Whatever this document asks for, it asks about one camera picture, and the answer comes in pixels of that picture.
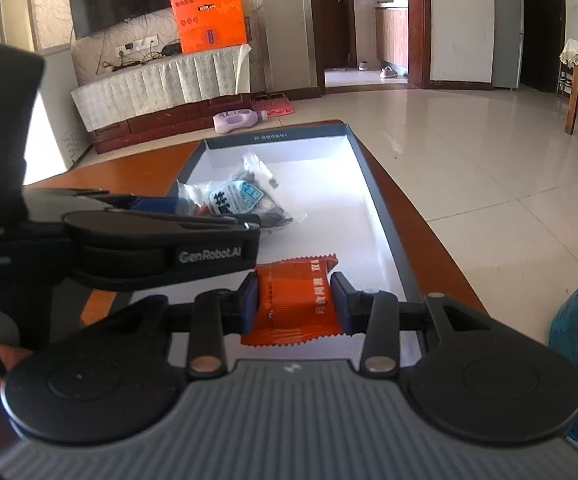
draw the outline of white shoe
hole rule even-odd
[[[391,79],[392,77],[397,77],[398,72],[392,69],[390,66],[386,66],[380,71],[380,79]]]

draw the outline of orange cardboard box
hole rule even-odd
[[[241,0],[171,0],[182,52],[247,42]]]

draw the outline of red wrapped snack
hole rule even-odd
[[[342,334],[327,280],[337,264],[333,254],[256,267],[258,314],[253,330],[242,336],[242,344],[287,345]]]

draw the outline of tiled floor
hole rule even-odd
[[[489,313],[545,342],[578,287],[578,126],[531,90],[371,91],[294,102],[259,127],[349,123],[451,253]],[[89,155],[86,164],[211,131]]]
[[[334,68],[325,70],[325,86],[355,86],[355,85],[393,85],[405,84],[406,76],[397,76],[389,79],[380,78],[380,70],[358,70],[357,68]]]

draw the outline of transparent plastic package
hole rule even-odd
[[[258,155],[247,152],[229,180],[200,184],[178,182],[181,215],[255,214],[260,227],[273,232],[307,218],[290,189],[282,186]]]

